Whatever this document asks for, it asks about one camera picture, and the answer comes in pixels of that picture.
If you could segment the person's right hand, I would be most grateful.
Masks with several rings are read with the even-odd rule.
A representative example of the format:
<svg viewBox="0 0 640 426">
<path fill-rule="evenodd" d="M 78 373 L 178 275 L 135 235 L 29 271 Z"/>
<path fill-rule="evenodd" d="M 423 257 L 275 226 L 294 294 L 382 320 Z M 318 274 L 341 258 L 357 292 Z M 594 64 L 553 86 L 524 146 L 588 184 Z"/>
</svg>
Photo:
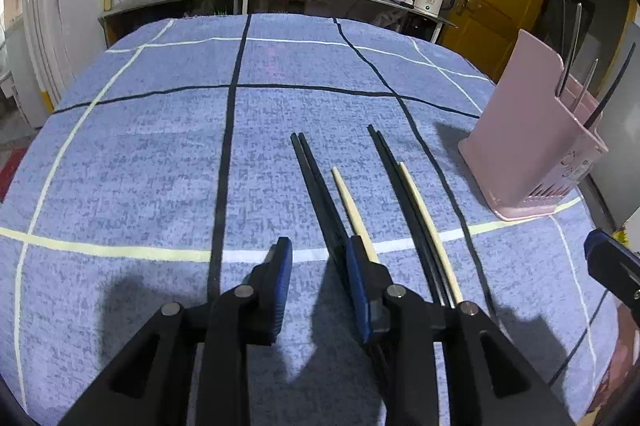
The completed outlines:
<svg viewBox="0 0 640 426">
<path fill-rule="evenodd" d="M 612 409 L 623 396 L 626 388 L 636 374 L 634 366 L 639 362 L 639 327 L 631 311 L 623 306 L 617 307 L 618 333 L 614 354 L 602 378 L 594 405 L 597 408 L 597 420 Z"/>
</svg>

